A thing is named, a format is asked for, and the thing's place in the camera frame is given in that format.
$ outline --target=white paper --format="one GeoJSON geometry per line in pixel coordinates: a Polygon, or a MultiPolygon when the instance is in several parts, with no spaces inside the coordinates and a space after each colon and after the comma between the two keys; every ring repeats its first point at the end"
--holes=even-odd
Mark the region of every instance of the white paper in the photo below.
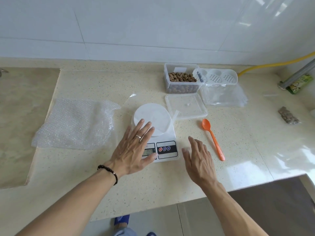
{"type": "Polygon", "coordinates": [[[174,69],[174,72],[176,73],[176,72],[186,72],[186,70],[187,70],[187,68],[185,68],[185,67],[175,67],[175,69],[174,69]]]}

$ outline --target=left hand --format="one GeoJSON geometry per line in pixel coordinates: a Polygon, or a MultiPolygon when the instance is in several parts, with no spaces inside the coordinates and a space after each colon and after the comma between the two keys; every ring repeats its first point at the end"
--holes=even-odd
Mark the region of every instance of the left hand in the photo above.
{"type": "Polygon", "coordinates": [[[117,174],[118,178],[142,170],[157,156],[157,153],[153,153],[142,159],[144,147],[154,132],[154,127],[150,128],[151,122],[141,129],[143,123],[144,119],[141,119],[131,134],[131,127],[127,128],[111,159],[104,163],[117,174]]]}

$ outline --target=plastic container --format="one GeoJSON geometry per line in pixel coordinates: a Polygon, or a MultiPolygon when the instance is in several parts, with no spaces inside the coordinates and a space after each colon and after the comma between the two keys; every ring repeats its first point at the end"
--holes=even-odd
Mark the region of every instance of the plastic container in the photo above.
{"type": "Polygon", "coordinates": [[[168,74],[171,72],[186,72],[192,74],[195,69],[199,68],[196,64],[164,64],[164,81],[167,93],[183,94],[183,93],[197,93],[200,87],[205,83],[206,78],[195,76],[197,82],[171,82],[168,74]]]}
{"type": "Polygon", "coordinates": [[[168,94],[165,96],[167,109],[171,117],[179,111],[176,119],[204,118],[208,111],[199,94],[168,94]]]}
{"type": "Polygon", "coordinates": [[[239,84],[229,86],[203,86],[200,92],[203,102],[206,105],[244,107],[248,101],[246,94],[239,84]]]}
{"type": "Polygon", "coordinates": [[[207,86],[210,85],[236,85],[238,83],[237,73],[232,69],[203,69],[194,71],[194,76],[206,78],[207,86]]]}

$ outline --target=right hand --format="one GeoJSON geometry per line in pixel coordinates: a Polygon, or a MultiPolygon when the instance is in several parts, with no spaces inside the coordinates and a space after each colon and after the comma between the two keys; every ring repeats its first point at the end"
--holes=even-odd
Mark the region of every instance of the right hand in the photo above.
{"type": "Polygon", "coordinates": [[[209,184],[216,184],[218,180],[215,167],[206,145],[190,136],[188,140],[191,145],[191,156],[187,149],[182,149],[188,175],[201,188],[209,184]]]}

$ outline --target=countertop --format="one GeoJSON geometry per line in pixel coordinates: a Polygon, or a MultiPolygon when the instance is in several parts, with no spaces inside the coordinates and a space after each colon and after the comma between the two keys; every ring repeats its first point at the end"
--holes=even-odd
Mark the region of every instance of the countertop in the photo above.
{"type": "MultiPolygon", "coordinates": [[[[211,137],[200,128],[201,119],[174,124],[179,149],[187,137],[204,142],[214,159],[218,180],[232,191],[307,173],[315,182],[315,119],[299,100],[281,91],[274,74],[245,74],[239,79],[249,101],[243,108],[207,106],[207,119],[226,161],[218,159],[211,137]],[[286,124],[264,92],[276,92],[301,124],[286,124]]],[[[115,131],[108,144],[97,150],[38,148],[27,186],[0,190],[0,231],[13,235],[76,184],[92,175],[109,159],[114,144],[130,123],[124,103],[133,93],[150,96],[165,105],[161,72],[62,70],[53,99],[109,99],[122,106],[115,112],[115,131]]],[[[185,170],[184,159],[152,163],[143,171],[120,179],[102,200],[91,220],[205,197],[185,170]]]]}

